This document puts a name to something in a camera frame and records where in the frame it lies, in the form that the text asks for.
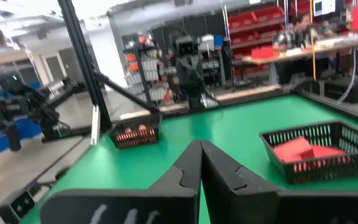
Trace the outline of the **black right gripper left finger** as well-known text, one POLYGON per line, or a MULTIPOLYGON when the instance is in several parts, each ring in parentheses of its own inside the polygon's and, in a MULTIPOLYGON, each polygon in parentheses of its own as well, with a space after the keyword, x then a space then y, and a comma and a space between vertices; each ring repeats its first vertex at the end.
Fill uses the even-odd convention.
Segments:
POLYGON ((145 190, 69 189, 40 209, 41 224, 197 223, 202 145, 190 142, 175 163, 145 190))

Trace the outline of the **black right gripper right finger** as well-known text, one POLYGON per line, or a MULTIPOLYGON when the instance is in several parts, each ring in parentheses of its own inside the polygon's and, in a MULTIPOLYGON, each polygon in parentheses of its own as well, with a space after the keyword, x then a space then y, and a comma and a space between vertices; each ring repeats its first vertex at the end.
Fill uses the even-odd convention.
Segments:
POLYGON ((358 224, 358 191, 287 190, 207 140, 201 179, 211 223, 358 224))

